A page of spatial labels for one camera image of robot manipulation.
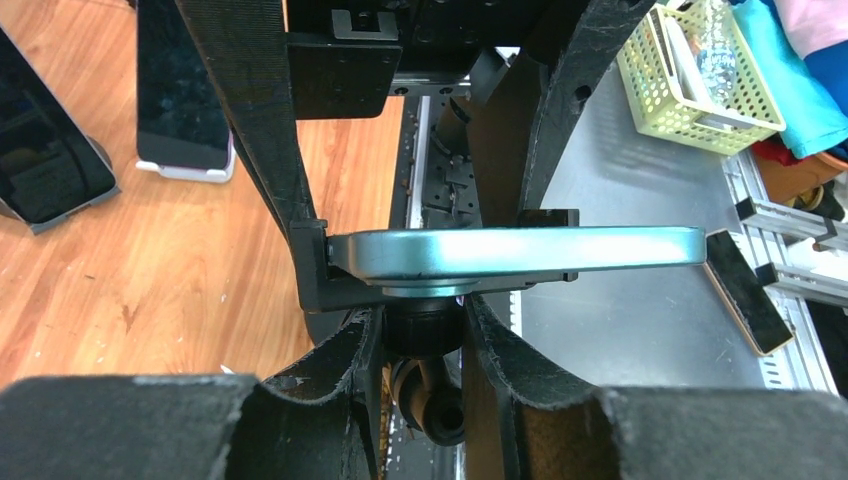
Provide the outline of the black round-base clamp stand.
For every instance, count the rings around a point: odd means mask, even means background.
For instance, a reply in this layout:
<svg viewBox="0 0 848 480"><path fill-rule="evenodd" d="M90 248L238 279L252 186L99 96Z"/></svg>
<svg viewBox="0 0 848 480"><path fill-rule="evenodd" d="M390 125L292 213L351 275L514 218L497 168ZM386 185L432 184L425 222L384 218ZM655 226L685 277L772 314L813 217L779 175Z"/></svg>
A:
<svg viewBox="0 0 848 480"><path fill-rule="evenodd" d="M536 211L522 227L574 227L560 211ZM374 353L373 380L384 361L400 362L411 373L392 385L393 394L412 425L439 445L465 440L462 389L462 348L465 342L466 300L462 296L399 298L385 295L329 261L325 223L316 219L293 225L287 241L294 260L298 293L307 312L341 312L344 325L355 309L377 309L379 337Z"/></svg>

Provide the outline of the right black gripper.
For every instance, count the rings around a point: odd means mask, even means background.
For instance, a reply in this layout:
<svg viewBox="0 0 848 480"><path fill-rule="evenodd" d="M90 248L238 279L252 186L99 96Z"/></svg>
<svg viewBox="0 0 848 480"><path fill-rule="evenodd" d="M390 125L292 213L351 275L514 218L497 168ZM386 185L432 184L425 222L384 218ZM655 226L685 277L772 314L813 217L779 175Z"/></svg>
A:
<svg viewBox="0 0 848 480"><path fill-rule="evenodd" d="M467 125L482 224L517 225L540 208L588 99L653 5L287 1L286 33L279 1L177 7L237 154L287 232L317 219L295 117L373 118L391 96L484 104Z"/></svg>

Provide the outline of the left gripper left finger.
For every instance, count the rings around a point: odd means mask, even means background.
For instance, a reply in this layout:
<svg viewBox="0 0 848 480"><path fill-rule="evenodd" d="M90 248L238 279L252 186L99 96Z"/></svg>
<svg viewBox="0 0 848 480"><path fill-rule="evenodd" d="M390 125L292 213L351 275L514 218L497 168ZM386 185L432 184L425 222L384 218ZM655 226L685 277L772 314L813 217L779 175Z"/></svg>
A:
<svg viewBox="0 0 848 480"><path fill-rule="evenodd" d="M266 380L42 376L1 394L5 479L373 479L377 309Z"/></svg>

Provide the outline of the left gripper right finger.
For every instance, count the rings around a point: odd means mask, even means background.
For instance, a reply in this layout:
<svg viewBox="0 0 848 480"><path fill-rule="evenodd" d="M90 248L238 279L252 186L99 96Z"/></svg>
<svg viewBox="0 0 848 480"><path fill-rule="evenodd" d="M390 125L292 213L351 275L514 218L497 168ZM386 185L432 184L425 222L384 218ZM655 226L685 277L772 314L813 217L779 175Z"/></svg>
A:
<svg viewBox="0 0 848 480"><path fill-rule="evenodd" d="M465 303L469 479L843 479L847 404L816 391L598 387Z"/></svg>

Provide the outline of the teal smartphone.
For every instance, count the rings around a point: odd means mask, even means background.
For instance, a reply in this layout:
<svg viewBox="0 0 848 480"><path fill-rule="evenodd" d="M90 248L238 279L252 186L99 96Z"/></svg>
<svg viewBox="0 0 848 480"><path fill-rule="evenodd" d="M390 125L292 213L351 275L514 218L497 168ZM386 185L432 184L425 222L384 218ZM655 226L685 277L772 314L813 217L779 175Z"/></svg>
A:
<svg viewBox="0 0 848 480"><path fill-rule="evenodd" d="M701 264L703 229L679 226L384 230L332 236L332 265L391 297L516 290L570 273Z"/></svg>

